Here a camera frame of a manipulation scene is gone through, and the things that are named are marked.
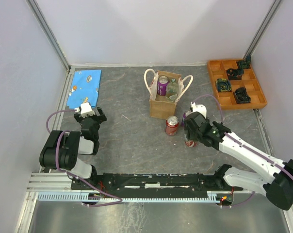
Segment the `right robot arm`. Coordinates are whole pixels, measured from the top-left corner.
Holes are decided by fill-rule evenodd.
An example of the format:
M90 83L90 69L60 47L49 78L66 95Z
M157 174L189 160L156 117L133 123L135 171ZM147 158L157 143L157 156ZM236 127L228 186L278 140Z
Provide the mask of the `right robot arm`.
M222 123L210 123L199 112L184 120L188 140L200 142L239 160L252 169L241 171L235 167L214 177L214 185L225 190L237 186L264 195L276 207L288 211L293 205L293 159L285 162L268 155L242 140Z

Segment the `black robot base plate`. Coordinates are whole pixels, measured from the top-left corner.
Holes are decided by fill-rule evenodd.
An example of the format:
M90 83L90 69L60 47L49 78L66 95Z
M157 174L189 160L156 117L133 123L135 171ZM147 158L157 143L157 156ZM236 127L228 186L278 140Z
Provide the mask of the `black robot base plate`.
M105 197L115 196L123 199L155 198L205 198L207 192L242 191L232 187L217 173L194 174L112 174L96 175L87 179L95 188L105 192Z

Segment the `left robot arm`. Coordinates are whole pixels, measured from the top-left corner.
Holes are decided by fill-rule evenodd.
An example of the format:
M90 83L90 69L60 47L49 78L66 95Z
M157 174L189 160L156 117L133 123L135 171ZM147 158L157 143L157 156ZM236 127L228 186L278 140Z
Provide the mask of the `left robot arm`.
M96 169L78 158L78 155L96 155L99 149L100 124L107 121L101 107L82 115L81 108L74 114L80 124L80 131L49 132L49 137L40 153L40 166L48 169L69 172L71 176L82 178L81 182L87 189L98 185Z

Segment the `brown canvas bag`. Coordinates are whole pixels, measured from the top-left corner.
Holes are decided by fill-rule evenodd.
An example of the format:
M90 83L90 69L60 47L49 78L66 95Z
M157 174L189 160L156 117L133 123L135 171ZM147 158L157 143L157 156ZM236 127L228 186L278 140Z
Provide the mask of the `brown canvas bag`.
M157 94L157 81L160 76L168 77L169 81L172 78L177 80L179 90L174 102L169 102L165 96L159 96ZM158 119L167 119L169 116L174 115L177 103L191 86L193 80L194 77L192 75L182 78L180 74L161 70L156 72L151 68L147 69L144 72L144 82L149 92L150 116Z

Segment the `red soda can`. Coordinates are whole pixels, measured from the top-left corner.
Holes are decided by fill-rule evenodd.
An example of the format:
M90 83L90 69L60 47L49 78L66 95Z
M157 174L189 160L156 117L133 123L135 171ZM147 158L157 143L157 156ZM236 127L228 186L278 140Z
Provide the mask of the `red soda can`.
M169 116L165 122L165 132L167 135L175 135L179 128L179 120L176 116Z
M185 145L188 146L188 147L195 147L197 145L197 142L193 141L193 140L187 140L185 141Z

